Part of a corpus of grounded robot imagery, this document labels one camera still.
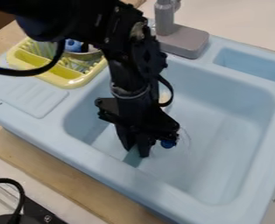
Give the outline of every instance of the small sink compartment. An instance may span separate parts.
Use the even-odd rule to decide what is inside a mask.
[[[270,64],[267,66],[264,59],[240,53],[224,49],[215,63],[247,73],[253,71],[255,75],[255,67],[262,66],[265,77],[271,78],[266,68],[274,74],[275,62],[266,60]],[[241,67],[248,60],[252,62]],[[164,76],[175,90],[174,102],[166,112],[181,125],[175,148],[167,150],[157,143],[144,159],[135,149],[123,149],[114,126],[97,118],[94,105],[97,97],[110,96],[108,75],[66,116],[66,132],[203,203],[230,203],[242,189],[264,139],[275,100],[262,88],[227,79],[183,59],[171,57]]]
[[[215,57],[214,63],[221,67],[275,81],[274,54],[271,55],[272,59],[268,59],[265,55],[267,54],[260,56],[223,48]]]

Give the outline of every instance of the wooden table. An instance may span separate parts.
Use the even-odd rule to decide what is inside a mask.
[[[140,5],[144,0],[125,0]],[[0,30],[0,54],[7,51],[25,34],[16,22]],[[89,210],[108,223],[164,223],[139,204],[75,170],[37,147],[12,135],[0,126],[0,158]]]

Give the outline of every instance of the blue item in rack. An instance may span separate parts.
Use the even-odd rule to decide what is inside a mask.
[[[81,52],[81,46],[82,46],[82,42],[69,38],[66,41],[65,49],[68,52],[80,53]]]

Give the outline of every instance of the sink basin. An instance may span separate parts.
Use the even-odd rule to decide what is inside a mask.
[[[167,108],[181,125],[177,147],[157,143],[148,158],[127,152],[114,126],[97,119],[96,97],[110,96],[109,76],[66,117],[66,132],[152,177],[209,204],[230,203],[243,187],[275,111],[265,90],[233,81],[184,60],[170,59],[164,76],[175,89]]]
[[[70,90],[0,76],[0,124],[174,223],[260,223],[275,193],[275,52],[212,37],[199,59],[168,64],[180,140],[148,158],[97,117],[108,69]]]

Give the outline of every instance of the blue object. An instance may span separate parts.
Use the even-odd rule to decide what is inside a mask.
[[[165,149],[171,149],[173,146],[176,145],[175,141],[168,141],[168,140],[162,140],[160,142],[161,146],[164,147]]]
[[[65,49],[68,52],[80,53],[81,45],[82,45],[82,42],[69,38],[66,40]]]

